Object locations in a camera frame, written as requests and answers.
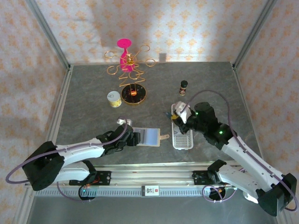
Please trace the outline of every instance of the round gold base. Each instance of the round gold base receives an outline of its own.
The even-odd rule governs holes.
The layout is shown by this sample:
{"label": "round gold base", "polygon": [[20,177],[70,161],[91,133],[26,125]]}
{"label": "round gold base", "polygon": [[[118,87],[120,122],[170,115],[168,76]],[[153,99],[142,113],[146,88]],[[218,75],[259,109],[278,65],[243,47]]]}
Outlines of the round gold base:
{"label": "round gold base", "polygon": [[146,97],[146,90],[140,84],[126,85],[121,91],[122,100],[130,105],[139,104],[144,101]]}

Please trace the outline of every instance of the label sticker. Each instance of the label sticker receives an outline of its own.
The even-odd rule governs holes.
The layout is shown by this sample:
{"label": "label sticker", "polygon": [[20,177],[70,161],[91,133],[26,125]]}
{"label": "label sticker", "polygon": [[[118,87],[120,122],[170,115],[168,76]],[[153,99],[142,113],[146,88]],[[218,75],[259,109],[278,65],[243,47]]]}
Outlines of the label sticker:
{"label": "label sticker", "polygon": [[159,185],[142,186],[142,196],[149,197],[149,196],[159,196],[159,195],[160,195]]}

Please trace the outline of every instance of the white plastic basket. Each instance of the white plastic basket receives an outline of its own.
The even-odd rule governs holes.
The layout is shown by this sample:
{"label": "white plastic basket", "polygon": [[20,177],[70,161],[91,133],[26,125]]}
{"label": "white plastic basket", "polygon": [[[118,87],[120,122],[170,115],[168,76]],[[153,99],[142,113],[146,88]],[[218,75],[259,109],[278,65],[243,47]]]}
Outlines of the white plastic basket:
{"label": "white plastic basket", "polygon": [[[171,114],[173,114],[175,104],[171,105]],[[193,148],[193,132],[189,130],[186,134],[182,134],[179,130],[179,127],[176,126],[173,122],[172,126],[172,145],[175,149],[178,150],[188,150]]]}

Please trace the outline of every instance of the patterned wallpaper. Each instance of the patterned wallpaper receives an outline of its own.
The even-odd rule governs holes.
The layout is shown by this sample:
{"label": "patterned wallpaper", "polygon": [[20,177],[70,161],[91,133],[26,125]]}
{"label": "patterned wallpaper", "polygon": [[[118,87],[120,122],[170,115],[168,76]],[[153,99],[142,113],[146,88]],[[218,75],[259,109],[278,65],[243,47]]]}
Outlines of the patterned wallpaper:
{"label": "patterned wallpaper", "polygon": [[234,62],[266,1],[37,0],[69,63],[110,62],[121,38],[143,60]]}
{"label": "patterned wallpaper", "polygon": [[24,191],[5,176],[45,141],[65,69],[24,0],[0,1],[0,14],[0,222],[10,224]]}
{"label": "patterned wallpaper", "polygon": [[299,180],[298,14],[297,0],[278,0],[238,70],[265,159],[283,173],[291,172],[297,180]]}

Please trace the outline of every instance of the tin can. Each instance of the tin can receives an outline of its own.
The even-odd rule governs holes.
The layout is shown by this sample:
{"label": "tin can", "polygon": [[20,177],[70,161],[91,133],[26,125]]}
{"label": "tin can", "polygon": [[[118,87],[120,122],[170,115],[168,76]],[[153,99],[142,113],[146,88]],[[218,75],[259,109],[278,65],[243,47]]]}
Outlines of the tin can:
{"label": "tin can", "polygon": [[121,105],[121,95],[117,91],[108,93],[107,99],[112,107],[119,107]]}
{"label": "tin can", "polygon": [[186,80],[183,80],[183,81],[181,82],[181,86],[180,86],[180,88],[179,88],[179,94],[180,94],[181,96],[185,95],[187,85],[188,85],[188,82],[187,82]]}

